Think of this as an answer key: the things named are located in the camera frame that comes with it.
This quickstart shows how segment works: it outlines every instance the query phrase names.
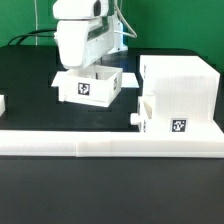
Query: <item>black surface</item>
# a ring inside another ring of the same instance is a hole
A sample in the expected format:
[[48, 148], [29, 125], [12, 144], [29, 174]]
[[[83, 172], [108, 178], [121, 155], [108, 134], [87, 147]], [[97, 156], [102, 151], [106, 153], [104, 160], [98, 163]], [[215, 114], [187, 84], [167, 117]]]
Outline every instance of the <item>black surface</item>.
[[99, 16], [101, 14], [101, 2], [97, 0], [93, 6], [94, 16]]
[[[122, 57], [120, 65], [134, 71], [139, 53], [129, 54], [133, 63]], [[56, 102], [57, 93], [49, 87], [59, 67], [55, 55], [56, 49], [48, 47], [0, 49], [0, 91], [8, 96], [3, 128], [73, 130], [66, 115], [76, 110], [82, 115], [98, 113], [96, 108], [89, 112], [85, 106]], [[223, 81], [216, 108], [220, 124], [222, 89]], [[135, 104], [128, 97], [136, 92], [122, 94], [127, 113]], [[118, 102], [111, 107], [113, 112], [121, 106]], [[104, 119], [113, 117], [109, 111], [99, 113]], [[127, 123], [116, 128], [126, 129]], [[0, 223], [223, 224], [223, 189], [223, 159], [0, 157]]]
[[223, 224], [224, 161], [0, 160], [1, 224]]
[[[130, 49], [128, 56], [104, 61], [104, 65], [134, 72], [141, 86], [139, 55], [195, 55], [184, 49]], [[140, 89], [124, 88], [108, 108], [58, 102], [51, 83], [63, 70], [56, 47], [7, 46], [0, 48], [0, 94], [7, 111], [1, 117], [5, 130], [137, 131], [130, 125]], [[216, 118], [223, 128], [223, 89], [220, 88]]]

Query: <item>white box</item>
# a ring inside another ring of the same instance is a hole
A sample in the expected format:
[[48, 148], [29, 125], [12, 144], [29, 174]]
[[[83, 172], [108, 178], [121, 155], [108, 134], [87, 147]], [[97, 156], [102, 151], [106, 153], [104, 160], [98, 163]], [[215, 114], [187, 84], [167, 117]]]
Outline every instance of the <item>white box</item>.
[[122, 69], [90, 66], [63, 73], [59, 101], [108, 107], [121, 91]]
[[141, 56], [144, 79], [139, 97], [141, 132], [197, 132], [210, 129], [220, 74], [197, 56]]

